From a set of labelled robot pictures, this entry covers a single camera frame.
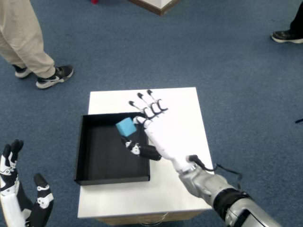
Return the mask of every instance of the leg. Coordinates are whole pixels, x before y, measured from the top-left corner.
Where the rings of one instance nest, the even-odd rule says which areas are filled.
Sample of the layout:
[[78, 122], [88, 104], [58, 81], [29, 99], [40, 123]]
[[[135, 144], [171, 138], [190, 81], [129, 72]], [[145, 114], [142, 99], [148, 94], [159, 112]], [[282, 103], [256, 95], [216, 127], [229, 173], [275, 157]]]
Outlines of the leg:
[[24, 64], [41, 78], [55, 73], [44, 52], [39, 22], [29, 0], [0, 0], [0, 31]]
[[6, 42], [2, 33], [0, 32], [0, 55], [12, 65], [17, 65], [20, 68], [25, 68], [26, 65], [15, 53], [13, 48]]
[[297, 15], [290, 24], [290, 29], [303, 34], [303, 2], [301, 3]]

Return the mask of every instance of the black cable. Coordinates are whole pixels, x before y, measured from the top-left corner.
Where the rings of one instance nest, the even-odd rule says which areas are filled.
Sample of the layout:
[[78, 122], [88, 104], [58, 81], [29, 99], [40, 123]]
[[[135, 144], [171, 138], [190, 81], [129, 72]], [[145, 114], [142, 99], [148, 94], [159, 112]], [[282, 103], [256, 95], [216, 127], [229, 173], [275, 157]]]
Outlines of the black cable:
[[222, 166], [222, 165], [220, 165], [220, 164], [217, 164], [217, 163], [215, 164], [215, 167], [214, 167], [213, 169], [209, 169], [209, 168], [207, 168], [207, 167], [204, 165], [204, 163], [198, 158], [197, 155], [190, 155], [190, 156], [188, 157], [188, 160], [189, 160], [190, 162], [195, 162], [195, 163], [196, 163], [198, 166], [200, 166], [203, 170], [208, 171], [208, 172], [214, 172], [214, 171], [216, 171], [218, 168], [221, 168], [221, 169], [225, 170], [226, 172], [229, 172], [229, 173], [238, 175], [237, 186], [238, 186], [238, 189], [241, 190], [241, 180], [242, 180], [242, 178], [243, 178], [243, 175], [242, 175], [241, 173], [239, 173], [239, 172], [237, 172], [237, 171], [234, 171], [234, 170], [232, 170], [232, 169], [230, 169], [230, 168], [226, 168], [226, 167], [224, 167], [224, 166]]

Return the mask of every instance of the blue carpet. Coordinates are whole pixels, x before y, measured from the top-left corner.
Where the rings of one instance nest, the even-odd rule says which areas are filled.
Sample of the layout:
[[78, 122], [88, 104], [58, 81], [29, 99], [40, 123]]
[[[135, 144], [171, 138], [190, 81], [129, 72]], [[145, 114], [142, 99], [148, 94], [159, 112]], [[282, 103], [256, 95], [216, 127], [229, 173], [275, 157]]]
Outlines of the blue carpet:
[[[303, 118], [303, 45], [269, 38], [288, 28], [300, 0], [182, 0], [163, 17], [125, 0], [31, 2], [46, 52], [75, 74], [42, 91], [0, 59], [0, 146], [25, 141], [18, 168], [30, 198], [35, 173], [51, 184], [48, 226], [106, 226], [77, 219], [73, 171], [89, 92], [166, 87], [197, 87], [213, 161], [242, 171], [243, 188], [283, 226], [303, 226], [303, 124], [294, 124]], [[209, 211], [162, 226], [224, 224]]]

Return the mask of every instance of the tabletop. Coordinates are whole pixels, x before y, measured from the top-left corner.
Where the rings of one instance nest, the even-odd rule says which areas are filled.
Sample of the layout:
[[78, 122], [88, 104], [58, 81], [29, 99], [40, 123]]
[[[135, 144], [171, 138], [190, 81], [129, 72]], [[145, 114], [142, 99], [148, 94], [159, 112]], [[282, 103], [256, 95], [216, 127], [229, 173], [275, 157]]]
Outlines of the tabletop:
[[[186, 130], [191, 154], [197, 154], [208, 168], [212, 161], [195, 87], [152, 89], [178, 117], [179, 128]], [[96, 91], [90, 93], [89, 114], [137, 112], [128, 101], [146, 90]], [[89, 185], [80, 187], [79, 218], [107, 218], [166, 212], [204, 211], [211, 207], [188, 193], [172, 163], [150, 161], [149, 182]]]

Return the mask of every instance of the sneaker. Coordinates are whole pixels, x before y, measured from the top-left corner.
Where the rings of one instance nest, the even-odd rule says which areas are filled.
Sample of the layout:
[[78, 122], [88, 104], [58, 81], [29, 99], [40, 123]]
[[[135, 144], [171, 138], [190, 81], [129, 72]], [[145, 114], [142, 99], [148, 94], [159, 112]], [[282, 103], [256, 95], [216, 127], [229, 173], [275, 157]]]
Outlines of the sneaker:
[[277, 43], [285, 43], [285, 42], [291, 42], [294, 44], [303, 43], [303, 35], [295, 32], [293, 30], [274, 32], [271, 35], [271, 37]]
[[24, 79], [25, 77], [27, 77], [32, 71], [29, 68], [20, 68], [17, 65], [13, 65], [16, 72], [15, 72], [15, 76], [20, 78], [20, 79]]
[[46, 89], [48, 87], [54, 86], [57, 83], [63, 83], [67, 81], [72, 74], [74, 73], [74, 69], [71, 65], [61, 66], [56, 68], [56, 72], [49, 78], [37, 78], [36, 86], [39, 89]]

